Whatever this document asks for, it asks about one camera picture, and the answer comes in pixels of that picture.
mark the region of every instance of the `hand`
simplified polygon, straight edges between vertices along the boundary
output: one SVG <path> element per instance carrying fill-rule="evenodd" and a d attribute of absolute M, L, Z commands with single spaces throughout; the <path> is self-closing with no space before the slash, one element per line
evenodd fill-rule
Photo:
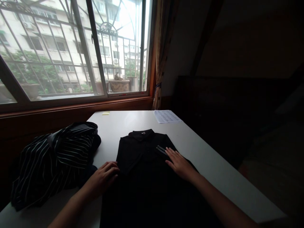
<path fill-rule="evenodd" d="M 179 175 L 185 181 L 191 182 L 197 171 L 187 162 L 187 160 L 177 151 L 166 147 L 166 154 L 172 160 L 172 162 L 166 160 L 166 163 L 173 169 L 173 171 Z"/>
<path fill-rule="evenodd" d="M 119 172 L 116 161 L 108 161 L 103 164 L 95 173 L 87 180 L 84 186 L 76 193 L 77 198 L 84 203 L 102 195 L 108 187 L 113 184 L 118 177 Z"/>

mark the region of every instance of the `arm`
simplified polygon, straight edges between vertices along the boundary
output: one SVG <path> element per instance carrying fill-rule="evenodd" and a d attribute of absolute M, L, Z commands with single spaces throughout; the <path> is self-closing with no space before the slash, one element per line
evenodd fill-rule
<path fill-rule="evenodd" d="M 85 185 L 71 197 L 49 228 L 71 227 L 82 209 L 103 194 L 117 178 L 119 171 L 116 161 L 106 162 L 88 179 Z"/>
<path fill-rule="evenodd" d="M 166 160 L 166 163 L 177 175 L 192 183 L 200 191 L 226 228 L 258 227 L 258 225 L 233 202 L 225 197 L 202 175 L 196 172 L 180 153 L 168 147 L 166 147 L 166 153 L 173 162 Z"/>

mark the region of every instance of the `wooden window sill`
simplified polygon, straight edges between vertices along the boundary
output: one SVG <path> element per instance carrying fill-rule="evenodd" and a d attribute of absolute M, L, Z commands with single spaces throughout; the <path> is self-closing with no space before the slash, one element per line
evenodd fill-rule
<path fill-rule="evenodd" d="M 91 102 L 84 104 L 73 104 L 73 105 L 27 110 L 27 111 L 8 112 L 8 113 L 0 114 L 0 118 L 48 113 L 55 111 L 67 111 L 67 110 L 77 111 L 77 109 L 83 109 L 83 108 L 86 108 L 87 110 L 90 111 L 103 111 L 103 110 L 111 111 L 111 110 L 125 109 L 127 107 L 138 106 L 138 105 L 145 105 L 145 104 L 147 105 L 149 103 L 151 103 L 151 107 L 152 107 L 152 103 L 153 103 L 152 96 L 126 98 L 126 99 L 109 100 L 109 101 L 101 101 L 101 102 Z"/>

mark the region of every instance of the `shirt collar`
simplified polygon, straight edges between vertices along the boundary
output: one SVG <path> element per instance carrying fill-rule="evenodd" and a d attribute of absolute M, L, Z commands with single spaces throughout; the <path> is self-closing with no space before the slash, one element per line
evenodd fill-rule
<path fill-rule="evenodd" d="M 152 136 L 154 131 L 152 129 L 144 130 L 144 131 L 133 131 L 129 133 L 129 136 L 132 136 L 133 138 L 137 139 L 138 141 L 142 141 L 145 138 Z"/>

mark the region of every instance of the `table top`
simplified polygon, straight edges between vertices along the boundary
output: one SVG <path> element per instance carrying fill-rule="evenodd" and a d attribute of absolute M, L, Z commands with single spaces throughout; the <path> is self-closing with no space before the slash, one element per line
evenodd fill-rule
<path fill-rule="evenodd" d="M 98 125 L 101 138 L 93 163 L 97 168 L 106 161 L 116 160 L 121 137 L 132 131 L 152 129 L 156 133 L 167 134 L 177 150 L 254 221 L 260 223 L 286 216 L 184 122 L 158 124 L 153 111 L 102 113 L 96 112 L 88 119 Z M 8 204 L 0 213 L 0 227 L 46 227 L 76 191 L 64 190 L 40 208 L 16 212 Z M 79 217 L 78 227 L 99 227 L 101 204 L 102 197 L 99 197 L 88 205 Z"/>

